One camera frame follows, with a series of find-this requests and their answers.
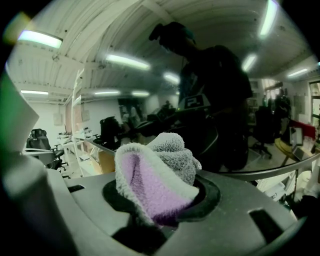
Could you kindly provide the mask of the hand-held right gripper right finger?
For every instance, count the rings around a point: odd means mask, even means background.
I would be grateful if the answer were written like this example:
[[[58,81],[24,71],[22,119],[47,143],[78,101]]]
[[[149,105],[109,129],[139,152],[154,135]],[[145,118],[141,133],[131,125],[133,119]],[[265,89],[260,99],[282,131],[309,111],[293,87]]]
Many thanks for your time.
[[[177,216],[158,256],[271,256],[300,229],[282,205],[250,183],[198,170],[200,192]]]

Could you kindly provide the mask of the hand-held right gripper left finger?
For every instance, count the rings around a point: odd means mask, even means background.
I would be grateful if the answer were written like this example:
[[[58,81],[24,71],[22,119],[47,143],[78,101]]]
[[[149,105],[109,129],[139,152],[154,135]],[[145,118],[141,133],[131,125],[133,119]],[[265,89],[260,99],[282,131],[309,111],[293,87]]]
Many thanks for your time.
[[[86,238],[80,244],[91,246],[87,255],[95,256],[136,256],[138,253],[113,238],[121,228],[129,224],[131,216],[110,206],[104,196],[103,188],[115,180],[115,174],[101,174],[66,180],[68,187],[81,185],[84,188],[70,195],[85,215],[91,227],[84,229]]]

